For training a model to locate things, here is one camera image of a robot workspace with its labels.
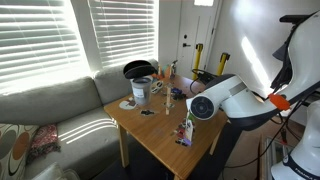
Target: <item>small object on table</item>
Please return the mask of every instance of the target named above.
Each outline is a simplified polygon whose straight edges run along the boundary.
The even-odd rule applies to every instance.
[[[141,115],[144,115],[144,116],[149,116],[149,115],[154,114],[154,112],[153,112],[153,111],[150,111],[150,110],[142,110],[142,111],[140,112],[140,114],[141,114]]]
[[[170,103],[169,108],[174,108],[174,104]]]
[[[181,100],[187,98],[186,94],[173,94],[172,99],[177,101],[177,100]]]
[[[134,109],[136,107],[136,102],[134,101],[134,98],[133,97],[130,97],[129,99],[127,100],[124,100],[122,101],[120,104],[119,104],[119,107],[121,109],[126,109],[126,110],[131,110],[131,109]]]
[[[163,81],[154,82],[151,85],[151,93],[157,94],[159,92],[159,90],[162,89],[162,87],[163,87]]]
[[[176,75],[176,63],[178,62],[178,60],[175,60],[172,62],[171,66],[170,66],[170,79],[173,79]]]
[[[169,115],[169,111],[170,111],[171,88],[172,88],[172,84],[169,83],[169,84],[167,85],[166,115]]]
[[[174,131],[176,136],[178,136],[178,140],[176,140],[176,143],[184,146],[191,146],[193,139],[192,135],[194,132],[194,117],[190,112],[188,112],[185,120],[182,121],[181,124],[179,124],[178,128]]]
[[[171,89],[171,93],[174,93],[174,94],[182,94],[182,90],[181,90],[181,89],[178,89],[178,88],[172,88],[172,89]]]
[[[158,66],[158,73],[154,73],[152,74],[152,77],[155,78],[155,79],[163,79],[163,73],[162,73],[162,69],[161,69],[161,66]]]

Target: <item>wooden table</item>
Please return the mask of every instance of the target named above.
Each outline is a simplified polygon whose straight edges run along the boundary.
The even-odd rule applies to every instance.
[[[165,79],[164,85],[168,82],[179,88],[187,95],[193,97],[190,92],[192,80],[176,76],[174,79]],[[195,82],[192,85],[193,92],[204,89],[204,85]],[[227,116],[219,111],[211,120],[195,122],[195,133],[192,146],[185,147],[176,144],[178,137],[173,133],[178,125],[187,115],[186,101],[174,101],[174,108],[166,115],[166,96],[160,91],[151,95],[151,102],[133,110],[124,110],[119,107],[120,102],[132,97],[128,95],[104,107],[105,111],[114,118],[119,125],[120,150],[122,166],[129,164],[127,132],[129,132],[139,143],[150,151],[161,163],[175,174],[174,179],[187,179],[194,167],[197,165],[206,150],[210,147],[215,137],[227,121]],[[143,116],[141,110],[152,110],[156,113],[151,116]]]

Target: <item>table leg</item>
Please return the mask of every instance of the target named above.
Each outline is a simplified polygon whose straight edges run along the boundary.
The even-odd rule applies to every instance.
[[[174,175],[174,179],[173,180],[181,180],[177,175]]]
[[[221,133],[221,130],[219,131],[219,133],[217,134],[217,136],[214,138],[214,140],[212,142],[212,145],[211,145],[211,148],[210,148],[210,152],[209,152],[210,155],[213,155],[213,151],[216,148],[220,133]]]
[[[118,124],[118,129],[122,167],[127,167],[129,165],[127,131],[120,124]]]

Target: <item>door handle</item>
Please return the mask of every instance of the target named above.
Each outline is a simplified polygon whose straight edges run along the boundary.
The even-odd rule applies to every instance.
[[[187,44],[187,43],[183,43],[182,44],[182,47],[190,47],[191,45],[190,44]]]

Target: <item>cup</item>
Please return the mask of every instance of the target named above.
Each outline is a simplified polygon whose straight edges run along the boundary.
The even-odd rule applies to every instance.
[[[131,79],[130,82],[135,102],[141,106],[148,104],[150,102],[152,77],[143,76],[134,78]]]

